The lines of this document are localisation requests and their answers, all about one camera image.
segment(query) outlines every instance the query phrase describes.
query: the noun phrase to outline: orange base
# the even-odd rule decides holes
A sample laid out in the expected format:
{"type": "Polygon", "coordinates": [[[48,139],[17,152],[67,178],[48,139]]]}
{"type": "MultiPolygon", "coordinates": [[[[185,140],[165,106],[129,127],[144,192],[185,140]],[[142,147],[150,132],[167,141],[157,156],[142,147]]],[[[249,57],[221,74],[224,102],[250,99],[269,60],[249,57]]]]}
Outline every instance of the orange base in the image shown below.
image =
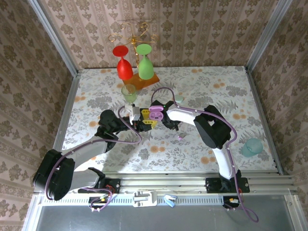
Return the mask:
{"type": "Polygon", "coordinates": [[[159,78],[157,77],[156,73],[154,73],[154,76],[148,80],[140,78],[138,73],[134,74],[133,77],[129,80],[123,80],[124,84],[135,85],[136,90],[141,90],[157,82],[159,82],[159,78]]]}

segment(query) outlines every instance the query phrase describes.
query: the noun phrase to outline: gray floor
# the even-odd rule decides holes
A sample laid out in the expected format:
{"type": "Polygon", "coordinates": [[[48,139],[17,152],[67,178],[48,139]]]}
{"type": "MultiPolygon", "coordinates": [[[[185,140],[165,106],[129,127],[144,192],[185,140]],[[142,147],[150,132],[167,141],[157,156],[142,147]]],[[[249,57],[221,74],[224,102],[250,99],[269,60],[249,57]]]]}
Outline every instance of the gray floor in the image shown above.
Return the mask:
{"type": "Polygon", "coordinates": [[[227,212],[220,206],[109,206],[92,213],[86,206],[43,207],[38,231],[292,231],[281,196],[247,196],[245,206],[254,210],[258,224],[243,211],[227,212]]]}

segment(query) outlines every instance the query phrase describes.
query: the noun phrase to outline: wall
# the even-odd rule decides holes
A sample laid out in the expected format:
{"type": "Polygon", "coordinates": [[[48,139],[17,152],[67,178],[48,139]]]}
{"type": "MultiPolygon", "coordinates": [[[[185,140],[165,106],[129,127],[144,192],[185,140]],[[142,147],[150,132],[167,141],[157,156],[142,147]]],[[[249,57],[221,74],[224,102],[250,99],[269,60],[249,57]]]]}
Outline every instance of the wall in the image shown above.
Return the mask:
{"type": "MultiPolygon", "coordinates": [[[[155,66],[246,65],[277,1],[40,0],[78,68],[115,67],[111,33],[149,22],[155,66]]],[[[131,45],[127,59],[135,64],[131,45]]]]}
{"type": "Polygon", "coordinates": [[[72,76],[27,1],[0,0],[0,230],[21,230],[72,76]]]}
{"type": "Polygon", "coordinates": [[[252,74],[308,218],[308,0],[293,0],[252,74]]]}

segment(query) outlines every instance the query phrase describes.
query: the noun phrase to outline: blue cup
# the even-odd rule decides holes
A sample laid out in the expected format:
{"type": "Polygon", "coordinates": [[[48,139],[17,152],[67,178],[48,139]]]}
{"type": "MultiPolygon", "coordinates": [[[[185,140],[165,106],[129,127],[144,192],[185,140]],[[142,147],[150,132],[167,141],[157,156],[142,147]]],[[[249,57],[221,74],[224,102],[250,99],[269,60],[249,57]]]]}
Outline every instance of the blue cup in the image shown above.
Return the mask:
{"type": "Polygon", "coordinates": [[[263,150],[262,142],[259,139],[251,138],[247,140],[242,148],[242,155],[245,157],[252,157],[259,154],[263,150]]]}

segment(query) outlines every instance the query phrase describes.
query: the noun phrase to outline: floral tablecloth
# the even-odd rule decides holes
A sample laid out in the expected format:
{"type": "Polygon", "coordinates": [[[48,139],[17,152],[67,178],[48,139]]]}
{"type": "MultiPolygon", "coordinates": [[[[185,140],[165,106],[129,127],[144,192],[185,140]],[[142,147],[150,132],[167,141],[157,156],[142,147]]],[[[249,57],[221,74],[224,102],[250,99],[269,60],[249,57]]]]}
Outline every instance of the floral tablecloth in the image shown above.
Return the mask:
{"type": "MultiPolygon", "coordinates": [[[[153,91],[162,86],[182,95],[183,106],[203,109],[212,104],[238,132],[237,141],[231,145],[238,167],[242,170],[275,170],[243,67],[161,67],[154,70],[160,82],[138,92],[137,106],[149,107],[153,91]],[[262,140],[264,149],[262,153],[246,158],[241,154],[241,148],[251,137],[262,140]]],[[[116,69],[83,71],[63,149],[74,147],[93,136],[102,110],[117,112],[124,105],[122,86],[116,69]]],[[[167,90],[161,90],[154,98],[166,103],[172,96],[167,90]]],[[[179,131],[175,131],[159,123],[155,129],[143,132],[141,136],[142,143],[118,143],[108,153],[83,164],[80,170],[95,167],[104,172],[218,171],[212,150],[205,146],[193,125],[180,124],[179,131]]],[[[131,131],[120,132],[118,137],[126,141],[137,139],[131,131]]]]}

